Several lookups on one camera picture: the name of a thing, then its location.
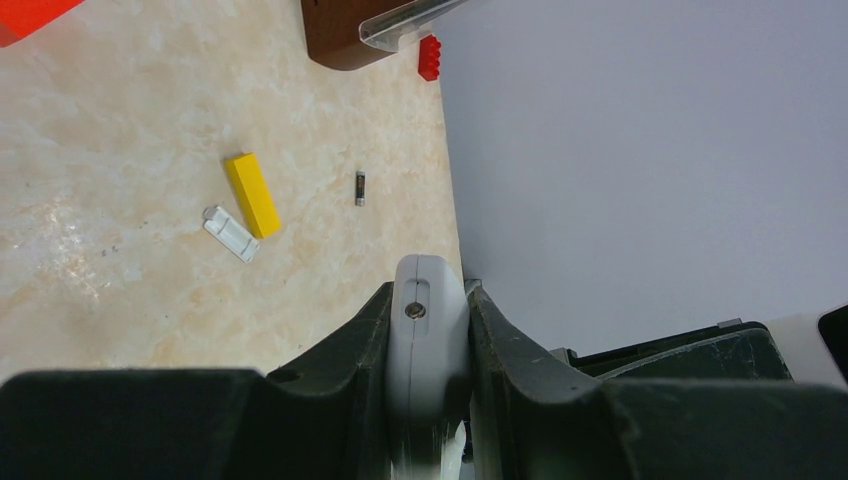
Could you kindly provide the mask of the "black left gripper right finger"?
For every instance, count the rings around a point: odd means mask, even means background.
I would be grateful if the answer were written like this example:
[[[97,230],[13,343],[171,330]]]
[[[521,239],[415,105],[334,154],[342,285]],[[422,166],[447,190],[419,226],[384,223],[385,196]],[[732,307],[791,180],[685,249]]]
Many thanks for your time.
[[[769,332],[730,322],[579,357],[474,288],[479,479],[843,479],[847,394],[796,380]]]

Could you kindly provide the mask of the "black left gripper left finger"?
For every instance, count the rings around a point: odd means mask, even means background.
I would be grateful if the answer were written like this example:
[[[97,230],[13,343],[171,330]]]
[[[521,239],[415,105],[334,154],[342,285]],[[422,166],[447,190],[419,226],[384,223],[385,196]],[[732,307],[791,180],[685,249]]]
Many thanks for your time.
[[[268,373],[32,371],[1,388],[5,479],[386,479],[392,287]]]

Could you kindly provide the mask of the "black AAA battery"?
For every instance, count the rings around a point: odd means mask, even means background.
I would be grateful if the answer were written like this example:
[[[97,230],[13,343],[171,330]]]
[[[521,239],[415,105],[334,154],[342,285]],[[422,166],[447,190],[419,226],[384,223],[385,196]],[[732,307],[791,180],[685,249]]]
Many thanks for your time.
[[[366,174],[363,171],[356,172],[355,183],[355,205],[363,207],[365,205],[366,195]]]

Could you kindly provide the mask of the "white battery cover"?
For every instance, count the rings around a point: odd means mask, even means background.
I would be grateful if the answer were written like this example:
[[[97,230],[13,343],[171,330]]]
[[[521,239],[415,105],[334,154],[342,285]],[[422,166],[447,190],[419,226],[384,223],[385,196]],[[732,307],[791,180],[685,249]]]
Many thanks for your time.
[[[244,263],[259,250],[259,241],[221,206],[204,209],[203,228]]]

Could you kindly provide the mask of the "white remote control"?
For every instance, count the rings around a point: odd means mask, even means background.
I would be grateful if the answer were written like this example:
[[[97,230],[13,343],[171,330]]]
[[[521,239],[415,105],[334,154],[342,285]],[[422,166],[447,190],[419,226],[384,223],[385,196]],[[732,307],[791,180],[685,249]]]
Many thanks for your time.
[[[470,311],[463,282],[435,255],[396,269],[385,366],[395,479],[457,479],[472,391]]]

